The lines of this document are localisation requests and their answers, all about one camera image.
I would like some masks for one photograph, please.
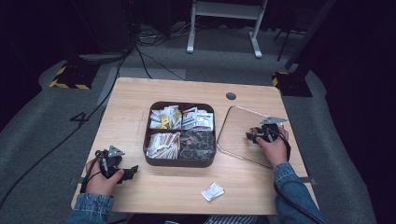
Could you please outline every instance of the wooden table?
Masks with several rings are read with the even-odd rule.
[[[235,100],[226,98],[236,94]],[[113,211],[127,213],[173,214],[247,214],[274,215],[276,208],[273,171],[217,152],[207,168],[163,167],[149,165],[143,153],[143,141],[149,109],[158,101],[208,104],[214,108],[216,130],[224,122],[232,105],[266,115],[287,118],[280,93],[274,87],[172,81],[121,77],[117,80],[106,113],[87,161],[94,152],[113,145],[126,155],[120,168],[139,165],[133,180],[123,181],[114,191]],[[290,123],[290,163],[300,177],[307,176]],[[212,202],[201,195],[217,182],[225,193]],[[310,184],[306,184],[315,200]],[[76,203],[79,188],[72,206]]]

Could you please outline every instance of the yellow black tape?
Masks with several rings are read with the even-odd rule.
[[[277,75],[290,75],[290,73],[288,73],[288,72],[274,72],[274,73],[272,74],[273,85],[274,85],[278,90],[280,90],[280,88],[279,88],[279,83],[277,82],[277,78],[276,78]]]
[[[92,81],[99,67],[92,67],[90,69],[91,70],[83,70],[84,75],[82,75],[82,73],[76,70],[75,66],[68,67],[67,63],[64,63],[49,86],[67,89],[90,90],[92,87]]]

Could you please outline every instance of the denim sleeve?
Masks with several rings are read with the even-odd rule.
[[[113,203],[113,197],[81,193],[66,223],[106,223]]]
[[[311,198],[308,189],[297,174],[295,174],[290,163],[283,162],[275,167],[274,176],[276,186],[281,194],[302,207],[305,211],[312,214],[322,223],[325,223],[324,218]],[[276,196],[275,203],[280,223],[316,223],[300,211],[296,210],[296,208],[280,199],[279,196]]]

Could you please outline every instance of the black cable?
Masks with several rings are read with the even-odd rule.
[[[174,72],[172,72],[171,70],[169,70],[165,65],[163,65],[163,64],[161,64],[161,63],[155,61],[152,57],[148,56],[147,54],[142,53],[142,52],[140,52],[140,53],[141,53],[142,55],[144,55],[144,56],[150,58],[150,59],[151,59],[152,61],[154,61],[155,63],[159,64],[160,66],[162,66],[164,69],[166,69],[168,72],[172,73],[172,74],[175,75],[176,77],[179,77],[180,79],[182,79],[182,80],[184,80],[184,81],[186,80],[186,79],[184,79],[183,77],[180,77],[180,76],[178,76],[176,73],[174,73]]]
[[[135,45],[135,48],[136,48],[137,52],[139,52],[140,59],[142,60],[143,67],[145,68],[147,75],[149,76],[149,78],[152,79],[152,76],[149,74],[149,71],[146,67],[145,60],[143,59],[142,52],[140,52],[140,49],[137,47],[137,45]]]
[[[90,168],[89,168],[88,171],[87,171],[87,174],[85,174],[85,177],[84,177],[84,179],[82,180],[81,189],[79,189],[79,193],[85,193],[85,190],[87,189],[88,182],[91,180],[91,179],[90,179],[91,171],[92,171],[92,169],[93,169],[93,166],[94,166],[94,165],[96,164],[96,162],[98,161],[99,157],[100,157],[100,154],[95,153],[95,159],[94,159],[93,162],[91,163],[91,166],[90,166]]]
[[[126,56],[122,59],[122,60],[120,60],[120,62],[119,62],[119,64],[118,64],[118,68],[117,68],[117,74],[116,74],[116,77],[115,77],[115,79],[114,79],[114,82],[113,82],[113,84],[112,84],[112,86],[111,86],[111,89],[110,89],[110,91],[108,92],[108,94],[107,94],[107,96],[105,97],[105,99],[91,112],[91,114],[86,118],[86,119],[84,119],[79,125],[78,125],[78,127],[75,129],[75,130],[73,130],[69,135],[67,135],[66,136],[66,138],[64,139],[64,140],[62,140],[58,145],[56,145],[53,149],[51,149],[49,152],[47,152],[43,157],[41,157],[38,161],[36,161],[35,162],[35,164],[33,164],[27,171],[25,171],[18,179],[17,179],[17,181],[15,181],[15,183],[11,186],[11,188],[7,191],[7,193],[6,193],[6,195],[3,197],[3,199],[2,199],[2,201],[0,202],[0,210],[3,208],[3,205],[4,205],[4,203],[6,202],[6,199],[7,199],[7,197],[9,196],[9,194],[11,194],[11,192],[12,192],[12,190],[14,190],[15,189],[15,187],[40,163],[40,162],[42,162],[44,159],[46,159],[47,157],[48,157],[48,155],[49,154],[51,154],[53,151],[55,151],[58,147],[60,147],[65,141],[67,141],[76,131],[78,131],[78,129],[80,128],[80,127],[82,127],[82,125],[84,125],[85,124],[85,122],[87,122],[88,120],[89,120],[89,118],[99,109],[99,107],[105,102],[105,100],[106,100],[106,98],[110,95],[110,93],[112,92],[112,90],[113,90],[113,88],[114,88],[114,85],[115,85],[115,82],[116,82],[116,79],[117,79],[117,76],[119,76],[120,75],[120,67],[122,66],[122,64],[123,64],[123,62],[125,61],[125,59],[126,59]]]
[[[305,209],[303,209],[302,207],[300,207],[299,205],[297,205],[296,203],[292,202],[291,200],[289,200],[285,195],[283,195],[280,190],[277,188],[276,183],[274,183],[274,189],[277,193],[277,195],[286,203],[288,203],[291,207],[297,209],[299,212],[301,212],[303,215],[305,215],[306,217],[310,218],[312,221],[314,221],[315,223],[319,223],[319,224],[323,224],[323,222],[318,219],[317,217],[315,217],[314,215],[312,215],[311,213],[309,213],[308,211],[306,211]]]

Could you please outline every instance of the metal stand leg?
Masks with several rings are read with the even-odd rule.
[[[262,51],[260,50],[259,43],[257,42],[257,33],[260,30],[260,25],[262,24],[262,16],[264,15],[265,12],[265,7],[267,5],[267,0],[262,1],[262,8],[260,9],[259,17],[256,20],[256,25],[254,26],[254,32],[249,32],[249,38],[251,42],[251,46],[253,47],[254,54],[256,55],[256,58],[261,58],[262,57]]]
[[[187,52],[188,53],[194,52],[196,2],[197,2],[196,0],[194,0],[192,2],[192,8],[191,8],[191,28],[190,28],[190,35],[189,35],[189,43],[187,44]]]

